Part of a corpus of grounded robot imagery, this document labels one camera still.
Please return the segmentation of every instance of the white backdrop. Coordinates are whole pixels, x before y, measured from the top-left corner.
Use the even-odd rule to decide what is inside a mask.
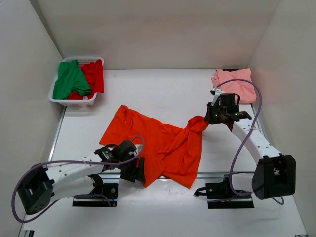
[[[296,159],[297,207],[316,237],[316,1],[282,0],[250,61],[266,135]]]
[[[16,237],[13,188],[47,160],[61,115],[47,97],[61,56],[28,0],[0,3],[0,55],[0,236]],[[17,207],[23,217],[20,201]]]
[[[107,69],[245,67],[280,2],[36,1],[63,57],[99,55]]]

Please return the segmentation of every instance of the fabric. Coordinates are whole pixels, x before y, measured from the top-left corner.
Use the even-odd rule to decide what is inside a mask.
[[[58,79],[54,86],[53,99],[67,99],[72,91],[84,96],[91,93],[91,88],[87,83],[77,60],[60,63],[58,69]]]
[[[145,148],[145,187],[160,175],[190,187],[198,173],[202,154],[202,132],[208,124],[202,116],[189,120],[183,129],[163,124],[122,105],[101,138],[100,144],[120,144],[142,136]]]
[[[251,81],[251,70],[241,69],[232,72],[222,71],[216,69],[215,76],[212,77],[213,86],[217,87],[219,84],[232,80],[232,79],[244,79]],[[250,104],[256,101],[256,93],[253,86],[244,81],[232,81],[220,87],[226,93],[235,93],[240,95],[240,103]]]
[[[102,61],[99,59],[95,63],[91,62],[89,64],[85,64],[80,67],[86,81],[89,83],[91,87],[91,94],[87,97],[91,99],[93,95],[97,92],[103,93],[104,86],[103,86],[103,65]],[[68,97],[69,100],[82,100],[83,96],[80,95],[78,92],[72,92]]]

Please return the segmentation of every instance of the laundry basket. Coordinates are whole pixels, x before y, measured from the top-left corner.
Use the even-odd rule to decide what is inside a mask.
[[[62,62],[71,62],[73,60],[77,60],[79,66],[82,66],[84,64],[88,64],[91,62],[96,62],[97,60],[101,60],[102,61],[102,65],[104,65],[104,59],[101,57],[93,57],[93,56],[78,56],[78,57],[68,57],[65,58]],[[54,91],[54,86],[55,86],[55,82],[58,79],[58,75],[56,74],[53,83],[50,87],[50,91],[49,91],[49,100],[52,102],[58,102],[59,104],[62,104],[63,106],[91,106],[94,104],[94,100],[97,97],[97,93],[95,93],[93,95],[93,97],[91,99],[86,99],[86,100],[55,100],[53,99],[53,91]]]

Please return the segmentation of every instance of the green cloth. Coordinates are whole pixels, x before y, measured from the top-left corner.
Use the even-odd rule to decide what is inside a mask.
[[[53,99],[67,99],[73,91],[78,92],[81,96],[91,94],[90,85],[86,81],[77,60],[71,61],[70,63],[60,63]]]

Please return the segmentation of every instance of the orange shirt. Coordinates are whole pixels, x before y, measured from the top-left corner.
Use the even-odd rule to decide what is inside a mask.
[[[100,144],[120,144],[135,136],[142,136],[145,148],[145,187],[160,175],[190,188],[198,173],[202,155],[202,133],[208,124],[202,116],[195,116],[181,129],[142,115],[121,105]],[[134,141],[141,144],[141,139]]]

